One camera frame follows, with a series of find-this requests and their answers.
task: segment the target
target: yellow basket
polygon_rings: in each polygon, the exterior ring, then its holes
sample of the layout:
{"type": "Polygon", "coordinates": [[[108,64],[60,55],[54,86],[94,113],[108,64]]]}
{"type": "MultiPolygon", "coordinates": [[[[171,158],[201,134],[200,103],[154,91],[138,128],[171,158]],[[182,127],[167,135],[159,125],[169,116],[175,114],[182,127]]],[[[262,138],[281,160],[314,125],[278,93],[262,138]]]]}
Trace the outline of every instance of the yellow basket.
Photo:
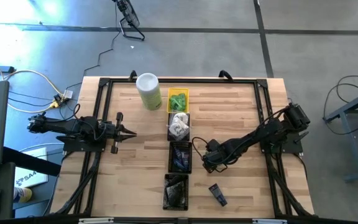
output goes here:
{"type": "Polygon", "coordinates": [[[186,108],[184,110],[184,113],[189,113],[189,89],[187,88],[169,88],[168,89],[168,103],[167,103],[167,112],[168,113],[175,113],[174,111],[171,111],[171,102],[170,98],[172,95],[179,95],[179,93],[184,93],[186,98],[186,108]]]}

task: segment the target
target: black cable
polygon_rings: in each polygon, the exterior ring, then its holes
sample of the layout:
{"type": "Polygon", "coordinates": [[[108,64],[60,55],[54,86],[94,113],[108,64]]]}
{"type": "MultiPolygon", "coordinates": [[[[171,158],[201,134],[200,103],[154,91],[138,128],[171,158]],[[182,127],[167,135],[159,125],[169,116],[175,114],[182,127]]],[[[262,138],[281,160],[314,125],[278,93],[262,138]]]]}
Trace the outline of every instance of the black cable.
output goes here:
{"type": "Polygon", "coordinates": [[[31,105],[31,106],[48,106],[48,105],[50,105],[51,103],[53,103],[53,102],[50,102],[50,103],[47,103],[47,104],[45,104],[45,105],[34,105],[34,104],[32,104],[32,103],[27,103],[27,102],[23,102],[23,101],[20,101],[20,100],[15,100],[15,99],[12,99],[12,98],[9,98],[9,97],[8,97],[8,99],[9,99],[9,100],[12,100],[12,101],[15,101],[15,102],[18,102],[18,103],[24,103],[24,104],[27,104],[27,105],[31,105]]]}
{"type": "Polygon", "coordinates": [[[82,123],[85,123],[85,124],[87,124],[89,127],[91,127],[92,132],[93,132],[93,139],[94,139],[95,141],[99,140],[99,139],[100,139],[101,137],[103,137],[104,134],[106,133],[107,127],[106,127],[106,125],[104,125],[103,132],[99,135],[99,137],[96,137],[96,130],[94,129],[94,127],[93,127],[91,124],[89,124],[89,123],[86,122],[86,121],[81,120],[80,118],[77,118],[77,121],[82,122],[82,123]]]}
{"type": "MultiPolygon", "coordinates": [[[[324,118],[324,120],[326,120],[326,107],[327,107],[327,101],[328,101],[329,94],[330,94],[335,88],[337,88],[338,86],[341,86],[341,85],[355,86],[355,85],[350,84],[350,83],[340,83],[340,84],[337,84],[336,86],[332,87],[332,88],[329,90],[329,92],[328,92],[328,94],[327,94],[326,101],[324,102],[324,110],[323,110],[323,118],[324,118]]],[[[346,133],[337,133],[337,132],[335,132],[334,130],[331,129],[331,127],[328,125],[327,122],[324,122],[324,123],[326,124],[327,128],[328,128],[332,133],[338,134],[338,135],[345,135],[345,134],[350,134],[350,133],[353,133],[353,132],[355,132],[355,131],[358,131],[358,128],[356,128],[356,129],[353,129],[352,131],[349,131],[349,132],[346,132],[346,133]]]]}
{"type": "Polygon", "coordinates": [[[306,180],[307,180],[308,179],[308,171],[306,170],[305,162],[303,162],[303,159],[298,154],[294,153],[293,155],[296,156],[301,161],[303,168],[305,170],[305,175],[306,175],[306,180]]]}
{"type": "Polygon", "coordinates": [[[59,154],[59,153],[62,153],[62,151],[60,151],[60,152],[54,152],[54,153],[51,153],[51,154],[45,154],[45,155],[41,155],[41,156],[35,156],[35,158],[42,157],[42,156],[56,155],[56,154],[59,154]]]}
{"type": "Polygon", "coordinates": [[[194,145],[194,139],[200,139],[200,140],[204,141],[206,145],[208,145],[208,142],[206,142],[205,139],[203,139],[203,138],[201,138],[201,137],[194,137],[194,138],[191,140],[191,143],[192,143],[192,145],[193,145],[195,151],[200,155],[201,160],[203,160],[203,156],[201,155],[201,153],[197,150],[196,146],[194,145]]]}
{"type": "Polygon", "coordinates": [[[76,84],[71,85],[71,86],[68,86],[68,87],[66,87],[66,90],[67,90],[68,88],[71,88],[71,87],[76,86],[76,85],[79,85],[79,84],[82,84],[82,82],[80,82],[80,83],[76,83],[76,84]]]}
{"type": "Polygon", "coordinates": [[[42,98],[42,97],[38,97],[38,96],[30,96],[30,95],[26,95],[26,94],[22,94],[22,93],[15,93],[13,91],[9,91],[10,93],[16,94],[16,95],[20,95],[20,96],[26,96],[26,97],[30,97],[30,98],[35,98],[35,99],[40,99],[40,100],[49,100],[52,101],[53,99],[47,99],[47,98],[42,98]]]}
{"type": "Polygon", "coordinates": [[[66,106],[69,110],[71,110],[72,112],[74,112],[74,110],[68,105],[68,103],[66,102],[66,106]]]}
{"type": "MultiPolygon", "coordinates": [[[[348,75],[348,76],[342,77],[342,78],[338,81],[337,85],[339,85],[343,79],[345,79],[345,78],[350,78],[350,77],[358,77],[358,75],[348,75]]],[[[339,88],[338,88],[338,87],[339,87],[339,86],[337,86],[337,88],[336,88],[336,94],[337,94],[337,96],[338,96],[339,99],[341,99],[343,102],[348,103],[348,101],[344,100],[344,99],[339,95],[339,90],[338,90],[339,88]]]]}
{"type": "Polygon", "coordinates": [[[49,122],[49,123],[56,123],[56,122],[62,122],[62,121],[67,121],[68,119],[72,119],[73,117],[76,116],[76,114],[78,113],[78,111],[80,110],[81,108],[81,105],[79,103],[77,103],[74,107],[74,110],[75,108],[77,108],[78,106],[78,109],[73,113],[73,115],[71,115],[69,118],[65,118],[65,119],[61,119],[61,120],[58,120],[58,121],[45,121],[45,122],[49,122]]]}
{"type": "MultiPolygon", "coordinates": [[[[67,152],[67,154],[66,154],[65,156],[63,156],[63,158],[62,158],[62,162],[63,162],[69,155],[71,155],[72,153],[73,153],[72,151],[71,151],[71,152],[67,152]]],[[[53,200],[53,196],[55,195],[57,180],[58,180],[59,176],[60,176],[60,174],[58,174],[58,175],[56,176],[55,184],[53,185],[52,194],[51,194],[51,196],[50,196],[50,198],[49,198],[49,202],[48,202],[47,207],[45,208],[45,211],[44,211],[44,213],[42,214],[42,216],[45,216],[45,214],[47,213],[47,210],[48,210],[48,208],[49,208],[49,206],[50,206],[50,203],[51,203],[52,200],[53,200]]]]}
{"type": "Polygon", "coordinates": [[[118,31],[118,34],[112,39],[112,41],[111,41],[111,45],[110,45],[110,49],[109,50],[105,50],[104,52],[101,52],[101,53],[99,53],[99,56],[98,56],[98,64],[97,65],[95,65],[95,66],[92,66],[92,67],[89,67],[89,68],[86,68],[86,69],[84,69],[84,74],[83,74],[83,76],[86,76],[86,72],[88,71],[88,70],[91,70],[91,69],[93,69],[93,68],[97,68],[97,67],[99,67],[100,66],[100,57],[101,57],[101,55],[102,54],[105,54],[105,53],[107,53],[107,52],[110,52],[110,51],[112,51],[112,50],[114,50],[112,47],[113,47],[113,45],[114,45],[114,40],[118,37],[118,35],[121,33],[121,31],[118,29],[118,27],[117,27],[117,3],[116,2],[114,2],[115,4],[116,4],[116,30],[118,31]]]}
{"type": "Polygon", "coordinates": [[[66,119],[66,118],[63,116],[63,114],[62,114],[62,107],[63,107],[63,105],[60,105],[60,107],[59,107],[59,113],[60,113],[60,116],[62,117],[62,119],[66,119]]]}

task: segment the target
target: plastic bag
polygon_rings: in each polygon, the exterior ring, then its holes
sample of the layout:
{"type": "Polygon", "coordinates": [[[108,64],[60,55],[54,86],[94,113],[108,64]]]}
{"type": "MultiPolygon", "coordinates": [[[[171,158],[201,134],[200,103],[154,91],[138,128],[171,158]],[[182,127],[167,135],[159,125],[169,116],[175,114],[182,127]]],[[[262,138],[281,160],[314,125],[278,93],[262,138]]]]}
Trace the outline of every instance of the plastic bag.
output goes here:
{"type": "Polygon", "coordinates": [[[170,114],[168,133],[176,141],[181,141],[190,132],[189,116],[186,113],[170,114]]]}

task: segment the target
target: wooden table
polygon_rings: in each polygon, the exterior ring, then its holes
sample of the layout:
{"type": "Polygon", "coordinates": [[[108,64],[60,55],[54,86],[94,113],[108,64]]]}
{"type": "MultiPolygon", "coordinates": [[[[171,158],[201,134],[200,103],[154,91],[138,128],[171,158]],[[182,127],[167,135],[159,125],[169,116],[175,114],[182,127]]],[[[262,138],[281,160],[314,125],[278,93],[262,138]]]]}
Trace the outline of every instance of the wooden table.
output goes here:
{"type": "MultiPolygon", "coordinates": [[[[93,114],[94,101],[100,77],[84,77],[78,103],[81,116],[93,114]]],[[[288,104],[284,81],[270,78],[268,87],[273,112],[288,104]]],[[[272,199],[267,177],[266,161],[259,144],[252,146],[234,164],[222,173],[208,174],[193,150],[193,172],[190,174],[189,209],[185,212],[162,209],[163,179],[168,172],[167,94],[168,87],[190,89],[191,138],[212,138],[223,142],[253,131],[259,124],[255,94],[252,85],[161,83],[163,105],[156,111],[142,106],[133,83],[115,83],[108,120],[115,121],[116,113],[123,112],[123,124],[137,133],[136,138],[119,144],[118,154],[111,154],[109,141],[103,153],[92,216],[101,217],[211,217],[250,218],[273,217],[272,199]],[[208,187],[217,183],[228,204],[220,206],[208,187]]],[[[103,112],[104,90],[99,118],[103,112]]],[[[195,141],[204,153],[204,143],[195,141]]],[[[57,211],[76,189],[83,164],[83,152],[75,152],[62,164],[51,212],[57,211]]],[[[283,155],[287,184],[294,196],[313,213],[305,172],[293,155],[283,155]]],[[[278,189],[280,208],[284,210],[281,190],[278,189]]],[[[81,211],[85,207],[87,190],[81,211]]]]}

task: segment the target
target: black tray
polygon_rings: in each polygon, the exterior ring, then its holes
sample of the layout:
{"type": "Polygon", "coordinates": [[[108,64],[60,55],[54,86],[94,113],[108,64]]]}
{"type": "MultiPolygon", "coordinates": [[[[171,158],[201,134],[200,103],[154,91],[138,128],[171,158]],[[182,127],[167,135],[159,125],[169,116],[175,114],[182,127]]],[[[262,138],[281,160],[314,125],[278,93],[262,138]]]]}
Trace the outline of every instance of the black tray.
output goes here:
{"type": "MultiPolygon", "coordinates": [[[[189,209],[189,176],[184,174],[165,174],[165,180],[171,180],[176,176],[184,176],[185,177],[185,206],[184,207],[164,207],[164,202],[162,202],[162,209],[164,210],[175,210],[175,211],[187,211],[189,209]]],[[[164,184],[164,192],[163,197],[165,198],[165,184],[164,184]]]]}
{"type": "MultiPolygon", "coordinates": [[[[176,113],[169,113],[168,114],[168,125],[169,125],[169,121],[171,120],[171,116],[174,116],[176,113]]],[[[187,113],[187,116],[188,116],[188,121],[187,121],[187,126],[189,126],[190,128],[190,114],[187,113]]],[[[168,141],[176,141],[176,139],[169,134],[169,128],[167,130],[167,140],[168,141]]],[[[190,141],[190,130],[189,130],[189,133],[180,141],[190,141]]]]}
{"type": "Polygon", "coordinates": [[[192,143],[191,142],[182,142],[182,141],[172,141],[169,144],[169,157],[168,157],[168,172],[176,172],[182,174],[191,174],[191,160],[192,160],[192,143]],[[174,163],[173,159],[176,158],[176,153],[174,148],[178,148],[181,152],[187,152],[189,154],[189,169],[188,171],[180,170],[174,163]]]}

